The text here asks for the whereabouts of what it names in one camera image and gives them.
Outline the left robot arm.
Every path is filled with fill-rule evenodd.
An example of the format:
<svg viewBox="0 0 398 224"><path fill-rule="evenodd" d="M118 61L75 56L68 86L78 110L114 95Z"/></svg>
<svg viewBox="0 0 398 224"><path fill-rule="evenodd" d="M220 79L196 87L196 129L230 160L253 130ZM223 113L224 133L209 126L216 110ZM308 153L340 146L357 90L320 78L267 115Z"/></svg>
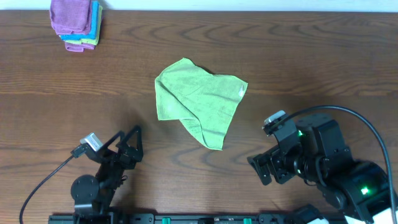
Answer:
<svg viewBox="0 0 398 224"><path fill-rule="evenodd" d="M114 223L110 204L127 179L124 171L133 170L143 158L141 127L136 125L128 133L120 131L105 143L90 133L72 151L75 158L83 154L100 167L96 175L82 175L72 183L73 222Z"/></svg>

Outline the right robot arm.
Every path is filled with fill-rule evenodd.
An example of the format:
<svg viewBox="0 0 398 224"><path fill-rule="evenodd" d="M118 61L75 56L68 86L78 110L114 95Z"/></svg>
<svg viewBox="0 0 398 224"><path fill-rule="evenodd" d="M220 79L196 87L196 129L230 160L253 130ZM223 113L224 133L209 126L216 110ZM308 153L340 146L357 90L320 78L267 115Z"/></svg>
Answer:
<svg viewBox="0 0 398 224"><path fill-rule="evenodd" d="M277 145L248 157L263 185L300 177L306 184L313 182L339 212L365 223L374 223L378 213L390 209L387 174L371 161L353 159L339 124L330 115L311 114L271 128L281 120L269 118L263 127Z"/></svg>

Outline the green microfiber cloth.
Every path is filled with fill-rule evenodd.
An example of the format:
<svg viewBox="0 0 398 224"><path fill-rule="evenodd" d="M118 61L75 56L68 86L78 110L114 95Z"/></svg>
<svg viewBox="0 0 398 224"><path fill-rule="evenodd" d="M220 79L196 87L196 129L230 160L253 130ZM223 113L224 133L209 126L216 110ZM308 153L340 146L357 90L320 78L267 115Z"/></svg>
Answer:
<svg viewBox="0 0 398 224"><path fill-rule="evenodd" d="M221 151L248 83L211 74L183 58L165 68L154 86L158 120L179 120L203 146Z"/></svg>

